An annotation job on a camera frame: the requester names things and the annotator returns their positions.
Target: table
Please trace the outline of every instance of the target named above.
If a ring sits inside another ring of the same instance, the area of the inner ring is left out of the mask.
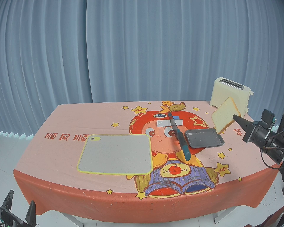
[[[35,201],[37,215],[56,210],[70,219],[76,215],[121,223],[169,222],[239,205],[257,207],[277,170],[263,164],[254,144],[242,141],[239,125],[234,122],[221,134],[225,141],[221,147],[190,148],[192,158],[187,162],[172,131],[157,127],[157,120],[168,120],[169,110],[183,120],[179,126],[183,132],[214,127],[211,114],[216,108],[207,101],[59,105],[14,170],[23,195],[29,203]],[[77,170],[88,135],[145,133],[151,136],[154,170],[150,175]],[[266,155],[264,160],[275,164]]]

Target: red apple drawing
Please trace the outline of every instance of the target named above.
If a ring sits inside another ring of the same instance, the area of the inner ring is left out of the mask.
[[[169,172],[170,172],[170,174],[177,175],[177,174],[181,173],[181,168],[178,167],[178,165],[175,165],[175,166],[173,165],[169,168]]]

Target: toaster slot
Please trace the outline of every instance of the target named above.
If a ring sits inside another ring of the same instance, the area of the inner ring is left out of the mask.
[[[241,89],[243,90],[245,88],[244,85],[241,85],[239,83],[236,83],[234,81],[231,81],[231,80],[228,80],[228,79],[222,79],[220,80],[221,83],[224,83],[224,84],[227,84],[227,85],[230,85],[232,87],[235,87],[235,88],[238,88],[238,89]]]

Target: yellow cutting board rim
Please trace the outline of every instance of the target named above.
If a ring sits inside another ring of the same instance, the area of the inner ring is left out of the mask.
[[[79,164],[80,164],[80,161],[81,161],[81,158],[83,156],[83,153],[84,153],[84,150],[85,150],[85,147],[87,145],[87,142],[88,142],[88,139],[89,137],[91,136],[138,136],[138,135],[145,135],[145,136],[148,136],[149,137],[149,147],[150,147],[150,162],[151,162],[151,170],[148,172],[148,173],[101,173],[101,172],[89,172],[89,171],[82,171],[79,169]],[[120,175],[120,176],[131,176],[131,175],[135,175],[135,176],[138,176],[138,175],[147,175],[147,174],[150,174],[151,172],[153,172],[153,160],[152,160],[152,149],[151,149],[151,140],[150,140],[150,136],[147,135],[147,134],[125,134],[125,135],[98,135],[98,134],[92,134],[92,135],[89,135],[87,138],[86,138],[86,142],[84,144],[84,147],[83,147],[83,150],[81,152],[81,155],[80,155],[80,158],[79,158],[79,161],[78,161],[78,164],[77,164],[77,170],[81,173],[90,173],[90,174],[100,174],[100,175]]]

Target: toaster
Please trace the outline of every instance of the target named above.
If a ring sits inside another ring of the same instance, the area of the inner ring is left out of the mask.
[[[219,77],[214,82],[210,105],[219,107],[228,97],[232,97],[242,117],[248,112],[249,96],[253,92],[249,87]]]

